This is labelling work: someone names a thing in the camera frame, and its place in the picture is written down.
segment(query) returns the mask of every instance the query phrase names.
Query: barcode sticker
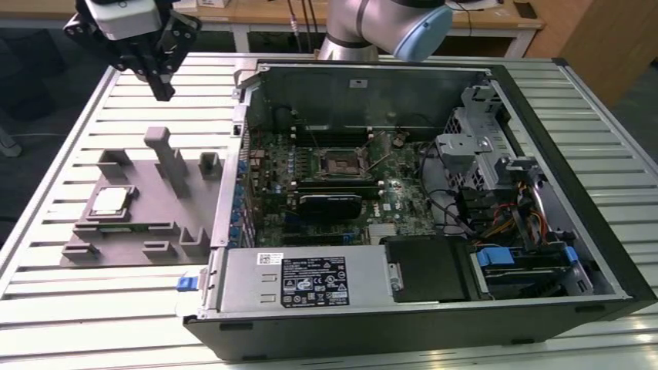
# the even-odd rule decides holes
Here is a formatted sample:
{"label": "barcode sticker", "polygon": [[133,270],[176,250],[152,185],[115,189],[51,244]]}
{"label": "barcode sticker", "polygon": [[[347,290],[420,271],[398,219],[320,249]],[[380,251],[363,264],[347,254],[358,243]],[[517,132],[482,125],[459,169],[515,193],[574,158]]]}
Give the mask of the barcode sticker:
{"label": "barcode sticker", "polygon": [[283,259],[283,253],[259,253],[256,264],[280,264],[280,260]]}

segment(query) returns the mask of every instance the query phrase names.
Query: power supply label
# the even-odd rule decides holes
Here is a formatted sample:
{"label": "power supply label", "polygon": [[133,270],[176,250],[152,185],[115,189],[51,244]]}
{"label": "power supply label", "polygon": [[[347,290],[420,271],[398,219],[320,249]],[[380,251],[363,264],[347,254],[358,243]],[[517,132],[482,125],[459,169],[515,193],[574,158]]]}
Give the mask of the power supply label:
{"label": "power supply label", "polygon": [[280,304],[286,308],[348,305],[346,258],[283,259]]}

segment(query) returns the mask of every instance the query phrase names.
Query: motherboard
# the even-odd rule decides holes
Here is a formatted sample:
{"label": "motherboard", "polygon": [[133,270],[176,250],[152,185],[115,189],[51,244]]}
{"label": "motherboard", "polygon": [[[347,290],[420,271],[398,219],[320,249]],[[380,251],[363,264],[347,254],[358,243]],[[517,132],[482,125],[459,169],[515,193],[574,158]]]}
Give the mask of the motherboard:
{"label": "motherboard", "polygon": [[394,130],[360,136],[347,143],[314,133],[306,140],[294,132],[252,136],[259,247],[379,244],[436,233],[419,188],[422,143]]}

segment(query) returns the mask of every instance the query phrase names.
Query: aluminum table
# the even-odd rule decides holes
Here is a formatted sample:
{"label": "aluminum table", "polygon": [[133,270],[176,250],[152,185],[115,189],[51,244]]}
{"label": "aluminum table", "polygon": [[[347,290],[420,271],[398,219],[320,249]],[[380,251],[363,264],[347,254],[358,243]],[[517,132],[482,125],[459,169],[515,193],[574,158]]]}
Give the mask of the aluminum table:
{"label": "aluminum table", "polygon": [[[108,70],[0,252],[0,368],[332,369],[655,368],[658,306],[586,324],[545,343],[227,364],[183,328],[178,277],[202,266],[68,269],[60,250],[100,175],[105,148],[154,159],[142,137],[166,125],[194,159],[224,156],[235,64],[308,55],[192,54],[176,96],[155,101]],[[658,287],[658,167],[569,67],[549,59],[439,58],[505,64],[650,285]],[[525,139],[518,133],[519,142]]]}

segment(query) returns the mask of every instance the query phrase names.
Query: processor chip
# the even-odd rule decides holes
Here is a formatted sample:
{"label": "processor chip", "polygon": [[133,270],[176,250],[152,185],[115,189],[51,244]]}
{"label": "processor chip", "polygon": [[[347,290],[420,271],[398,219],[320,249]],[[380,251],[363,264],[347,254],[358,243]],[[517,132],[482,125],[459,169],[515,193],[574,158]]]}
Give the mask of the processor chip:
{"label": "processor chip", "polygon": [[128,198],[128,188],[125,187],[104,187],[92,205],[92,216],[121,214]]}

